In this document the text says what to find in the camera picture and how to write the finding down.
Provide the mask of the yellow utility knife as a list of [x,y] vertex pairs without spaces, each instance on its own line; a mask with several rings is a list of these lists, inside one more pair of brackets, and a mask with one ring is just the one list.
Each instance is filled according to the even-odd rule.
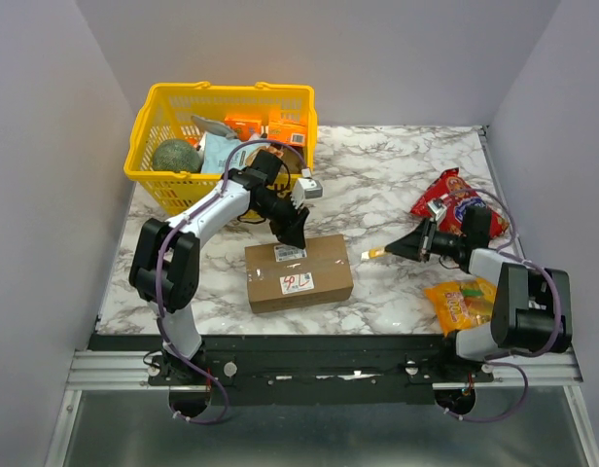
[[376,259],[376,258],[384,257],[387,254],[388,254],[388,252],[385,250],[384,247],[376,247],[376,248],[372,248],[368,251],[363,252],[361,255],[361,260],[367,261],[367,260],[371,260],[371,259]]

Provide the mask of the brown cardboard express box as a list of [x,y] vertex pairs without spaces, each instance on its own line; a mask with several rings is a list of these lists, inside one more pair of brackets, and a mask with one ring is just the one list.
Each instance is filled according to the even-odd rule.
[[340,233],[311,237],[303,249],[281,243],[249,246],[245,262],[255,314],[344,302],[354,288]]

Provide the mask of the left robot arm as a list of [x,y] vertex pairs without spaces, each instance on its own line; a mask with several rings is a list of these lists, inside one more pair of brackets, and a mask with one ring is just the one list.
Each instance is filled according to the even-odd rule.
[[306,167],[291,192],[279,195],[274,183],[282,166],[274,154],[260,150],[245,167],[226,166],[215,188],[192,207],[167,221],[151,218],[140,231],[128,281],[154,310],[163,348],[174,356],[170,372],[184,384],[197,382],[204,370],[191,301],[208,240],[253,210],[269,222],[280,243],[298,249],[306,245],[305,203],[320,198],[323,187]]

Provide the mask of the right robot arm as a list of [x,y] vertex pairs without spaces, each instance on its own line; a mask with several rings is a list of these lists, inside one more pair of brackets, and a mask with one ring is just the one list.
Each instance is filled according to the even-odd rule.
[[439,231],[447,208],[439,200],[429,203],[430,217],[421,224],[419,258],[431,254],[454,261],[458,268],[496,287],[489,322],[455,333],[455,347],[436,357],[438,374],[449,381],[471,369],[471,361],[488,361],[518,355],[536,358],[563,353],[572,343],[569,276],[544,269],[513,254],[488,247],[492,214],[486,207],[465,210],[462,233]]

